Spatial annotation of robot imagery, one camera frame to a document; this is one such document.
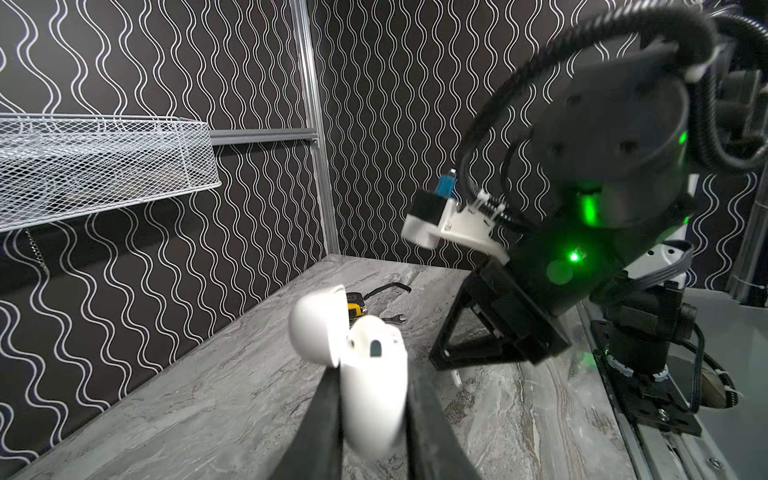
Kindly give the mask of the white stem earbuds pair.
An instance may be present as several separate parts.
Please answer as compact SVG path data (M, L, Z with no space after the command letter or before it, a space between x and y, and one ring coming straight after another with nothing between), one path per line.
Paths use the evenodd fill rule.
M450 371L452 381L457 388L461 388L463 385L460 373L457 369Z

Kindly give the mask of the silver combination wrench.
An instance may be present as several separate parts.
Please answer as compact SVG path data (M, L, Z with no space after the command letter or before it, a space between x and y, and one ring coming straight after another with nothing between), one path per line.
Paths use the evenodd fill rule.
M398 314L391 317L383 318L383 321L387 324L403 325L407 322L407 317L403 314Z

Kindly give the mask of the white round earbud case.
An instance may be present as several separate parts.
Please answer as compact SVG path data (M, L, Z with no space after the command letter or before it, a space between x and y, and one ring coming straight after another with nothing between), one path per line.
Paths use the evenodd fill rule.
M343 285L301 297L288 328L300 357L340 370L347 444L370 460L388 456L405 424L408 353L400 330L373 315L351 322Z

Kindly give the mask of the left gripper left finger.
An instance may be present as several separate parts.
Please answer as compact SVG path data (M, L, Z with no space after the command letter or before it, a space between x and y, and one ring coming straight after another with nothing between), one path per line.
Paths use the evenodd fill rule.
M302 422L270 479L341 479L340 370L326 368Z

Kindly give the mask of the yellow black tape measure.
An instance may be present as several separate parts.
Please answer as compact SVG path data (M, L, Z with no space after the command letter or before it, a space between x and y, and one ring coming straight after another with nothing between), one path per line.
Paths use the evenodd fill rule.
M367 294L362 294L360 292L348 292L346 294L346 298L347 298L349 325L350 326L354 325L359 318L368 314L368 308L366 305L366 301L368 299L389 289L399 289L408 293L412 291L412 288L406 284L403 284L401 282L390 282L383 286L373 289Z

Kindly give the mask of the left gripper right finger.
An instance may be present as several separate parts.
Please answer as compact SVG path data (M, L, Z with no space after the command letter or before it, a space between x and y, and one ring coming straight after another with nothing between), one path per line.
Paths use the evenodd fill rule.
M447 421L430 380L408 366L406 446L409 479L479 479Z

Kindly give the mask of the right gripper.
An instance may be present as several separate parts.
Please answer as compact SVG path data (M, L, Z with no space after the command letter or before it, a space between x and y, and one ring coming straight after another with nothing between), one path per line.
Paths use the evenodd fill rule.
M429 360L438 371L538 364L571 346L559 319L543 310L506 267L490 259L459 290Z

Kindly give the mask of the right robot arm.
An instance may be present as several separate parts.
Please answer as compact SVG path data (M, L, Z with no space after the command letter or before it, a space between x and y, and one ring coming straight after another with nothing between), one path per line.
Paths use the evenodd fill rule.
M518 93L575 53L636 34L638 53L574 76L506 150L532 153L559 203L529 220L469 176L470 160ZM597 15L536 54L491 96L454 169L415 195L403 229L484 254L430 352L439 370L530 362L571 344L559 319L582 300L598 364L636 424L700 435L705 341L684 299L690 243L673 233L694 213L693 173L744 174L767 163L767 29L642 1Z

